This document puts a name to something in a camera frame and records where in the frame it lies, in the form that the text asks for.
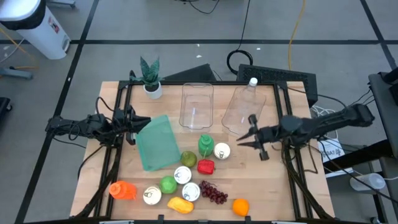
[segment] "orange plastic bottle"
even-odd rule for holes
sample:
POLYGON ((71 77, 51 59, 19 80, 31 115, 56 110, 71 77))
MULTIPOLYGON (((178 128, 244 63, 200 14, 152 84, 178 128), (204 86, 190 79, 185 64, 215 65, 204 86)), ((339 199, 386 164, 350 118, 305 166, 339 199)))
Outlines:
POLYGON ((109 187, 109 193, 115 199, 136 199, 137 189, 133 184, 119 180, 109 187))

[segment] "red bell pepper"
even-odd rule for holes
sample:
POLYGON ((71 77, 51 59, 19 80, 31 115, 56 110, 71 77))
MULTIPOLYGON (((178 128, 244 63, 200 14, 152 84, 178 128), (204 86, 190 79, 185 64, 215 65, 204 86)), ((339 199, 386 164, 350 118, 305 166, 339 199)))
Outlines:
POLYGON ((198 162, 198 172, 201 174, 213 174, 214 162, 208 159, 202 159, 198 162))

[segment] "floor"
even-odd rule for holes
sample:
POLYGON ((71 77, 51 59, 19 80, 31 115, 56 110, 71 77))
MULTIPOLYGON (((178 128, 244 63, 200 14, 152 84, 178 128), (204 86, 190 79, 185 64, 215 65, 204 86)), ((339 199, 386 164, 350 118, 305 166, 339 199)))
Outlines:
MULTIPOLYGON (((209 11, 214 3, 200 0, 194 4, 209 11)), ((57 105, 64 118, 82 119, 93 113, 101 82, 126 80, 131 69, 139 73, 140 56, 148 61, 160 57, 163 77, 209 63, 222 80, 234 80, 225 61, 238 46, 247 3, 221 0, 210 15, 174 0, 76 0, 74 10, 51 7, 73 40, 68 55, 47 60, 33 46, 22 44, 39 66, 34 79, 0 79, 0 96, 9 97, 14 105, 0 129, 3 223, 13 223, 17 216, 43 145, 45 126, 57 105)), ((295 0, 251 1, 241 48, 252 54, 255 65, 288 69, 287 44, 301 4, 295 0)), ((396 0, 307 0, 295 37, 298 41, 292 46, 292 69, 317 74, 320 94, 345 103, 357 100, 368 90, 369 74, 388 72, 396 66, 397 7, 396 0)), ((8 33, 21 40, 16 32, 8 33)), ((0 54, 5 56, 14 46, 5 36, 0 38, 0 54)), ((248 61, 238 55, 231 59, 236 69, 240 63, 248 61)), ((33 64, 17 51, 2 66, 33 64)), ((323 98, 317 105, 341 109, 323 98)), ((369 106, 377 114, 374 103, 369 106)), ((384 138, 378 116, 370 128, 339 131, 340 141, 347 144, 371 144, 384 138)), ((85 144, 86 140, 76 142, 85 144)), ((51 143, 25 222, 68 217, 82 159, 82 148, 51 143)), ((346 177, 328 181, 337 217, 368 222, 376 215, 371 196, 349 189, 346 177)), ((395 215, 389 223, 396 223, 395 215)))

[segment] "trash can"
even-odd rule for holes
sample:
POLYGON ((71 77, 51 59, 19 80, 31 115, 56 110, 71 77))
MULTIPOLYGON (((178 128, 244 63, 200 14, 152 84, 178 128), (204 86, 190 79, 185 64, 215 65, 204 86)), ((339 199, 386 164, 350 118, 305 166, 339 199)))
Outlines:
POLYGON ((48 59, 67 54, 70 38, 50 12, 45 0, 0 0, 0 22, 16 30, 48 59))

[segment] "table top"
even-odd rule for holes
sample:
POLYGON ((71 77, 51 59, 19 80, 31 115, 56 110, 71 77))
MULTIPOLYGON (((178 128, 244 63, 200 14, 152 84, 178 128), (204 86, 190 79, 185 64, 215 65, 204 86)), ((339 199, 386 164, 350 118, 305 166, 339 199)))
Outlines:
MULTIPOLYGON (((288 85, 291 88, 303 90, 302 82, 288 82, 288 85)), ((182 86, 162 85, 162 88, 162 97, 157 100, 151 100, 146 97, 141 86, 134 86, 132 88, 131 105, 139 116, 168 115, 180 151, 193 151, 199 155, 197 142, 201 133, 187 133, 178 123, 182 86)), ((243 220, 244 218, 235 215, 231 208, 233 199, 245 198, 250 204, 248 215, 251 216, 252 220, 295 220, 288 174, 281 161, 280 151, 271 148, 270 144, 265 144, 264 147, 268 151, 270 159, 260 161, 258 150, 237 146, 236 137, 223 132, 221 119, 225 114, 235 88, 236 86, 214 85, 213 125, 208 133, 215 140, 215 143, 227 143, 231 148, 231 155, 223 161, 216 159, 214 155, 210 156, 210 159, 216 163, 216 170, 213 175, 199 174, 196 166, 192 169, 193 182, 199 183, 201 180, 207 180, 216 184, 220 191, 229 195, 228 201, 223 205, 217 205, 214 202, 211 203, 208 198, 199 198, 194 202, 195 208, 193 212, 180 214, 167 207, 167 202, 171 197, 181 197, 182 185, 179 185, 174 194, 163 194, 161 201, 157 205, 150 206, 145 204, 142 198, 143 191, 150 185, 159 184, 162 177, 173 175, 174 170, 181 164, 174 164, 153 172, 144 171, 137 146, 130 146, 127 142, 124 142, 118 180, 133 183, 137 187, 137 199, 115 200, 111 215, 112 219, 155 220, 158 215, 163 214, 166 220, 243 220)), ((115 103, 117 89, 118 82, 103 82, 99 93, 111 108, 115 103)), ((278 117, 272 86, 258 86, 256 91, 267 96, 266 103, 258 119, 258 126, 276 125, 278 117)), ((293 114, 299 117, 309 117, 310 111, 305 94, 289 90, 289 96, 293 114)), ((283 102, 283 97, 281 98, 282 109, 285 113, 285 103, 283 102)), ((112 112, 108 111, 102 104, 99 104, 99 111, 105 116, 112 117, 112 112)), ((279 143, 273 145, 276 149, 281 147, 279 143)), ((316 141, 312 141, 311 145, 318 147, 316 141)), ((85 157, 90 155, 98 146, 99 142, 97 140, 89 140, 85 157)), ((71 215, 76 215, 80 212, 98 188, 104 154, 105 150, 100 151, 83 166, 73 200, 71 215)), ((334 212, 323 171, 321 155, 314 151, 312 154, 319 173, 305 173, 308 189, 325 211, 333 216, 334 212)), ((302 149, 302 160, 304 169, 314 169, 307 147, 302 149)), ((103 202, 108 199, 109 194, 107 192, 104 194, 103 202)), ((301 216, 304 217, 305 207, 302 194, 298 188, 297 192, 301 216)), ((101 207, 102 215, 105 214, 105 210, 106 203, 103 203, 101 207)))

